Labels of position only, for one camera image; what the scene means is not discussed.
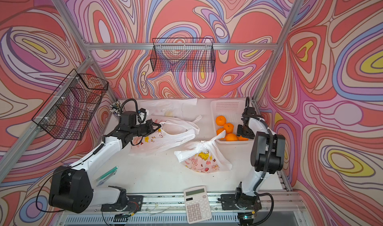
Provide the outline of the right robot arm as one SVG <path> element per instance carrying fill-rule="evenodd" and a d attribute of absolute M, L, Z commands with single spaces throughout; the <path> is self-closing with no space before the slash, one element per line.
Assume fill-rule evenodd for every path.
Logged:
<path fill-rule="evenodd" d="M 260 206 L 260 186 L 272 174 L 283 168 L 285 137 L 274 132 L 255 108 L 246 106 L 242 113 L 243 124 L 238 125 L 237 136 L 253 140 L 250 154 L 252 169 L 236 188 L 234 204 L 241 210 Z"/>

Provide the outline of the white printed plastic bag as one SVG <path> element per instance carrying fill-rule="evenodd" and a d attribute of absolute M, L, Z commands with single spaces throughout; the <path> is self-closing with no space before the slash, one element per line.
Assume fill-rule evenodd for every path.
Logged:
<path fill-rule="evenodd" d="M 218 148 L 217 141 L 225 137 L 226 131 L 208 141 L 193 141 L 174 154 L 180 164 L 198 173 L 215 173 L 230 171 L 232 164 Z"/>

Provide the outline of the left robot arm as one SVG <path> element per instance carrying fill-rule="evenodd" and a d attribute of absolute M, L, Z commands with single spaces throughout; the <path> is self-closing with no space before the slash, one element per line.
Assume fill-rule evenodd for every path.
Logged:
<path fill-rule="evenodd" d="M 78 214 L 93 206 L 126 211 L 129 204 L 126 189 L 118 186 L 98 189 L 92 185 L 91 179 L 112 156 L 124 149 L 131 150 L 135 138 L 142 141 L 161 127 L 147 119 L 143 110 L 122 113 L 118 125 L 95 149 L 69 166 L 60 166 L 54 171 L 48 204 Z"/>

